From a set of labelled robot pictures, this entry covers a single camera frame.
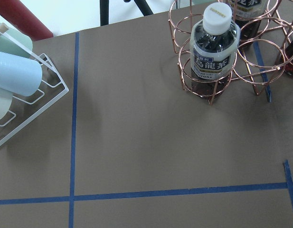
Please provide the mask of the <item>dark drink bottle front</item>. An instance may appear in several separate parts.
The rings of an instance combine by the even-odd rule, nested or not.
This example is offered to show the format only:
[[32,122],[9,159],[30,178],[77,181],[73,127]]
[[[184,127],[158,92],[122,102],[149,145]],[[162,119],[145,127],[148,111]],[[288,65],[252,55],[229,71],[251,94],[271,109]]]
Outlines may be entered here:
[[227,86],[240,41],[240,27],[231,7],[215,2],[191,31],[189,50],[191,89],[201,97],[218,97]]

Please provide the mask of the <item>dark drink bottle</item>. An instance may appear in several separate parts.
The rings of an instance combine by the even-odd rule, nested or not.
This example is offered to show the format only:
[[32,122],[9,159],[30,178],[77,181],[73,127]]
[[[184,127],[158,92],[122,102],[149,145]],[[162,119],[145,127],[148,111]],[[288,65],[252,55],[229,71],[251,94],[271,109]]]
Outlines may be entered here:
[[240,41],[240,27],[231,7],[215,2],[191,31],[189,50],[191,89],[201,97],[218,97],[227,86]]
[[256,37],[260,27],[260,20],[255,20],[265,13],[268,1],[267,0],[227,0],[234,11],[236,3],[236,18],[235,23],[242,29],[240,33],[240,42],[242,45],[250,39]]

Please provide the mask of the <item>dark drink bottle back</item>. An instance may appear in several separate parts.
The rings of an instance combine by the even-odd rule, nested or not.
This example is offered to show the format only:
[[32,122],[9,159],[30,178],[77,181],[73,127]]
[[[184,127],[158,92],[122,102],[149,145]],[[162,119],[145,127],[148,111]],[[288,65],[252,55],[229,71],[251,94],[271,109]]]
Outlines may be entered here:
[[267,0],[227,0],[234,11],[236,3],[236,18],[235,23],[242,29],[240,33],[240,42],[242,45],[250,39],[256,37],[260,27],[260,20],[255,20],[265,13],[268,1]]

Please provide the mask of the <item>red cylinder bottle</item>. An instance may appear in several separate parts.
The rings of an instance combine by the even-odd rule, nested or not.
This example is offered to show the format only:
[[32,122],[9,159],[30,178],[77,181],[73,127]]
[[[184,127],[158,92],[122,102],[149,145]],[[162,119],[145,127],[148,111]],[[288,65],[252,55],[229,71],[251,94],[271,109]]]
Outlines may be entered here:
[[32,41],[52,38],[53,33],[19,0],[0,0],[0,16]]

